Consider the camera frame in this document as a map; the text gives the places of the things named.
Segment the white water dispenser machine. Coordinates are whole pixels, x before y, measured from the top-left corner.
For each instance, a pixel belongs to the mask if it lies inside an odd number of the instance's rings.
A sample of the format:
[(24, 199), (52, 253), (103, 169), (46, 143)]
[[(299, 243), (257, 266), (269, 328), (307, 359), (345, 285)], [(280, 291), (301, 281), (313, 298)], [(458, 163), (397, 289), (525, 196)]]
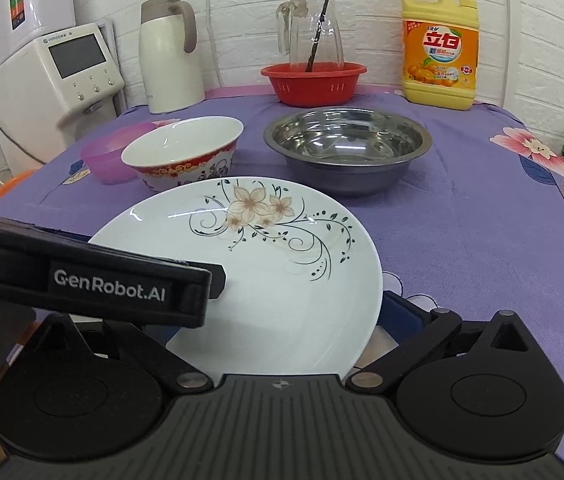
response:
[(40, 168), (116, 118), (124, 87), (96, 24), (25, 44), (0, 65), (0, 148), (11, 174)]

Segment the yellow dish soap bottle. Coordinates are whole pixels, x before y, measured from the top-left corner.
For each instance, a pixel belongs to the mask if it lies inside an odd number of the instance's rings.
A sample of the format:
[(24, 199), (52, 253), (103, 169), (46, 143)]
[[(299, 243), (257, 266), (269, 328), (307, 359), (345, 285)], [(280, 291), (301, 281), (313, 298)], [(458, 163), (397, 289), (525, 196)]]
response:
[(401, 0), (402, 93), (412, 103), (468, 110), (476, 97), (476, 0)]

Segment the red plastic basket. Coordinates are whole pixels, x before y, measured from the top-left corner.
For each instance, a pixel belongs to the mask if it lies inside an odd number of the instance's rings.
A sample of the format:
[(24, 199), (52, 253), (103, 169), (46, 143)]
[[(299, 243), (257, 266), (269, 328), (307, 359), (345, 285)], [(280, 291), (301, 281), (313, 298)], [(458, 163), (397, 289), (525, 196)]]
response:
[(342, 105), (355, 94), (359, 77), (367, 67), (345, 62), (342, 67), (333, 63), (316, 63), (307, 72), (292, 70), (290, 63), (264, 67), (260, 73), (267, 77), (278, 99), (295, 107)]

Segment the clear glass pitcher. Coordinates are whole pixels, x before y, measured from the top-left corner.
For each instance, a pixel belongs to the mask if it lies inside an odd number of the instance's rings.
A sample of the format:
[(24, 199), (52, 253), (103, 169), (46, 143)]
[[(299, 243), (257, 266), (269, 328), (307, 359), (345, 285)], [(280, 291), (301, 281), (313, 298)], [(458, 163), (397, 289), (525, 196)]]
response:
[[(304, 72), (316, 34), (319, 14), (324, 0), (286, 0), (276, 9), (278, 45), (288, 57), (292, 70)], [(322, 29), (316, 63), (344, 64), (344, 49), (340, 26), (337, 23), (335, 0), (330, 0)]]

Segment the orange plastic stool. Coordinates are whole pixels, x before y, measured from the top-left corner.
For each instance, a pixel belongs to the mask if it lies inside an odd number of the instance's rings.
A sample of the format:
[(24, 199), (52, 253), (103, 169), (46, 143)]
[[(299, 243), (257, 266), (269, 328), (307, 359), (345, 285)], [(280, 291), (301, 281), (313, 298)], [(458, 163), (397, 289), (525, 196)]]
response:
[(0, 200), (2, 199), (3, 196), (5, 196), (6, 194), (9, 194), (9, 192), (11, 192), (13, 188), (16, 188), (17, 185), (24, 182), (28, 178), (30, 178), (34, 173), (35, 173), (35, 170), (24, 171), (21, 174), (18, 174), (17, 176), (12, 177), (4, 185), (1, 185), (0, 186)]

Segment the black straw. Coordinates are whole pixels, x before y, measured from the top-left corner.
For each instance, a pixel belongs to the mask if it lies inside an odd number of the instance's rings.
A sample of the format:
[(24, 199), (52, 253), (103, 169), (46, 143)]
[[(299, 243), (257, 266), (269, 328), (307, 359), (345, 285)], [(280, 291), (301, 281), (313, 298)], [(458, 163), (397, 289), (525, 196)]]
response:
[(319, 41), (322, 35), (322, 29), (325, 21), (325, 15), (326, 12), (328, 12), (329, 2), (330, 0), (323, 1), (322, 9), (319, 14), (319, 21), (316, 29), (316, 34), (314, 35), (314, 40), (312, 40), (311, 51), (305, 68), (305, 73), (311, 73), (312, 70), (314, 69), (314, 60), (316, 59), (316, 55), (319, 47)]

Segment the purple plastic bowl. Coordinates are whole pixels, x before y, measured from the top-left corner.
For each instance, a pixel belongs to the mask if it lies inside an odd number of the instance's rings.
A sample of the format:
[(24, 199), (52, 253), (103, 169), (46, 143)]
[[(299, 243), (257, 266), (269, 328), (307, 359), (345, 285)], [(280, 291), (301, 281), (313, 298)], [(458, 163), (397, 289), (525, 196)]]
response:
[(177, 119), (137, 122), (118, 128), (86, 144), (80, 152), (82, 161), (90, 174), (103, 184), (119, 184), (136, 176), (129, 166), (122, 162), (122, 152), (134, 140), (158, 127), (177, 122)]

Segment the white bowl red pattern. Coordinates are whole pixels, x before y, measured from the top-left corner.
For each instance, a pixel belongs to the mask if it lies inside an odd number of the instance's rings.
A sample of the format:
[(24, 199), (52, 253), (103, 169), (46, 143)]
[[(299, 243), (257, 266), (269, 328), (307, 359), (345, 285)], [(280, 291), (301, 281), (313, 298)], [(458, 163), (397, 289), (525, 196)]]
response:
[(150, 190), (160, 193), (225, 177), (243, 130), (239, 119), (228, 116), (183, 119), (140, 136), (120, 158)]

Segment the white thermos jug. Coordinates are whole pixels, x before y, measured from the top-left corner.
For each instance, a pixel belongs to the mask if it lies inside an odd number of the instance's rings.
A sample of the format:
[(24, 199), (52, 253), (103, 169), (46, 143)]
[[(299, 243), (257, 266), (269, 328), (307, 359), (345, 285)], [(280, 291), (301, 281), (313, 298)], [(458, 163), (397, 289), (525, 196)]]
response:
[(139, 63), (152, 114), (204, 101), (196, 18), (183, 0), (146, 0), (141, 6)]

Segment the stainless steel bowl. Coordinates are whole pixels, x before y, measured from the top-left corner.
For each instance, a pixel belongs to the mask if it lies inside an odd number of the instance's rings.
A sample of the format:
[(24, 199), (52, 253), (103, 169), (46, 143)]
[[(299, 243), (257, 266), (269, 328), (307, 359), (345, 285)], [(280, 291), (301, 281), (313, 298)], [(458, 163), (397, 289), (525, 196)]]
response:
[(392, 188), (433, 145), (431, 133), (410, 118), (344, 106), (282, 117), (264, 139), (296, 181), (336, 196)]

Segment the white floral ceramic plate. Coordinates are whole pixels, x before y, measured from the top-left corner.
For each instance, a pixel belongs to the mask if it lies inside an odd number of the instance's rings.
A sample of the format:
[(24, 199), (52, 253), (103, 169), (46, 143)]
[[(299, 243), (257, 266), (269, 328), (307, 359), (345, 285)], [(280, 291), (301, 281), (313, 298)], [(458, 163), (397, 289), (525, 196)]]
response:
[(225, 374), (347, 374), (378, 322), (380, 258), (336, 200), (271, 178), (206, 180), (135, 204), (94, 234), (101, 246), (216, 263), (226, 272), (205, 323), (168, 349)]

